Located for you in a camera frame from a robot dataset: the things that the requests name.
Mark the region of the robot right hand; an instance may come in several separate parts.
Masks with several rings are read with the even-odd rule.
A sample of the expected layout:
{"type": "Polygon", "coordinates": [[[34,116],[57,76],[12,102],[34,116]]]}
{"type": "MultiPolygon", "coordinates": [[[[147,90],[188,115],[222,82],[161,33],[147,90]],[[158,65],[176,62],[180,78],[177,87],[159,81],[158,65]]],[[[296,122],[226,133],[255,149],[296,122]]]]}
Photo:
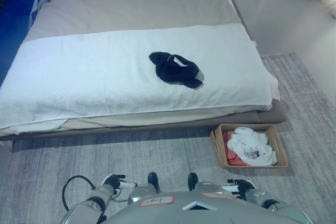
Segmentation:
{"type": "Polygon", "coordinates": [[[242,200],[246,200],[246,193],[249,190],[256,188],[251,181],[245,179],[228,179],[227,182],[229,185],[220,186],[220,188],[242,200]]]}

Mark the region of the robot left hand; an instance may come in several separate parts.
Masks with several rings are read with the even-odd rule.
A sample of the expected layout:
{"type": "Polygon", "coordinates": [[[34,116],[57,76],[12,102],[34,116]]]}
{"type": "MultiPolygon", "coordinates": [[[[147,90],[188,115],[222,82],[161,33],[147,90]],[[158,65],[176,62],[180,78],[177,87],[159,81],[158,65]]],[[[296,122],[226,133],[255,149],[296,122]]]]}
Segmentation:
{"type": "Polygon", "coordinates": [[[124,174],[108,175],[102,182],[103,185],[111,185],[114,189],[136,188],[138,185],[135,182],[126,182],[124,174]]]}

